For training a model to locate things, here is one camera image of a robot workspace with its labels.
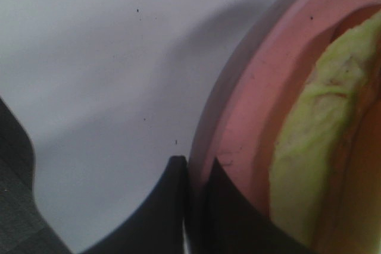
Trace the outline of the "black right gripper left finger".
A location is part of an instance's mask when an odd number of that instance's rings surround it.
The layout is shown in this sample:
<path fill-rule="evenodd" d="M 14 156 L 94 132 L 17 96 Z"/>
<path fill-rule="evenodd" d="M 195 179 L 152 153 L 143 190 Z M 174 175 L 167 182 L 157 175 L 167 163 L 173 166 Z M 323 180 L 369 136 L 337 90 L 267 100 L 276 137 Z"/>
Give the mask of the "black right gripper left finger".
<path fill-rule="evenodd" d="M 183 253 L 187 184 L 186 158 L 172 156 L 141 206 L 84 253 Z"/>

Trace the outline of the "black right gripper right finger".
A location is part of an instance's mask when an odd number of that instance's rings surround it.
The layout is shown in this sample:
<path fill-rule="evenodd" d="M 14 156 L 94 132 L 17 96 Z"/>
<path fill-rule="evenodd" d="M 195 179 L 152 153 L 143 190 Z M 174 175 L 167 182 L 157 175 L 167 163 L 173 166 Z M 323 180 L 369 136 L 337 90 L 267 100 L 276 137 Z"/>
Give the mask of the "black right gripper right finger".
<path fill-rule="evenodd" d="M 191 253 L 309 253 L 259 213 L 214 160 L 199 209 L 186 220 Z"/>

